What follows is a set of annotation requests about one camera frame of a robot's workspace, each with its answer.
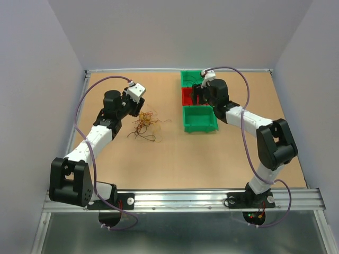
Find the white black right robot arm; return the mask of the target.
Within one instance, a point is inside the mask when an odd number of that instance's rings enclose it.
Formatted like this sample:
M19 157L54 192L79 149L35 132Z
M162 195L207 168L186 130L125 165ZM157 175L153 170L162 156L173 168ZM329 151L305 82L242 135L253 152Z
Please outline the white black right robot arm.
M239 127L243 137L249 133L256 138L259 167L254 170L254 177L246 184L244 192L228 197L229 206L247 208L268 203L273 207L273 201L267 200L271 186L283 167L298 154L287 121L258 116L231 101L227 84L222 79L209 81L206 86L193 85L190 97L194 105L210 105L217 119Z

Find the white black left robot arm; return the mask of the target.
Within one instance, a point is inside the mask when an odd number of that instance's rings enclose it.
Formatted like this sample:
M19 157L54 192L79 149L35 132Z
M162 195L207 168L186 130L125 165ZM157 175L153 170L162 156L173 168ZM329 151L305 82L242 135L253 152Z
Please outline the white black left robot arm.
M105 92L103 108L100 110L89 134L69 154L55 158L51 163L49 198L85 207L99 200L105 208L117 205L116 193L105 190L100 197L98 184L91 179L90 167L99 153L117 136L122 119L127 115L136 117L145 102L146 89L140 84L125 88L123 92Z

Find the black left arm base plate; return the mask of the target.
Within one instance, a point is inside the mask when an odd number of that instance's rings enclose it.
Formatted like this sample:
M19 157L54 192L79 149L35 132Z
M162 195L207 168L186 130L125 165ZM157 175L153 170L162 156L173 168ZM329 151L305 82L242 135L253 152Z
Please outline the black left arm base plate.
M134 209L135 194L131 192L117 193L113 198L106 200L111 205L127 211ZM93 201L88 204L88 210L110 210L111 207L102 202L101 200Z

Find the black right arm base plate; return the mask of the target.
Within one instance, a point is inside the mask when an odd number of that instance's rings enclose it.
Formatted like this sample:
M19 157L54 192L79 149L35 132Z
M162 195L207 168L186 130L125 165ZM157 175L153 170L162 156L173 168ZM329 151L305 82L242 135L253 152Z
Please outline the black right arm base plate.
M224 204L230 209L275 208L274 199L269 201L269 197L273 197L271 192L258 195L250 192L230 192L227 193Z

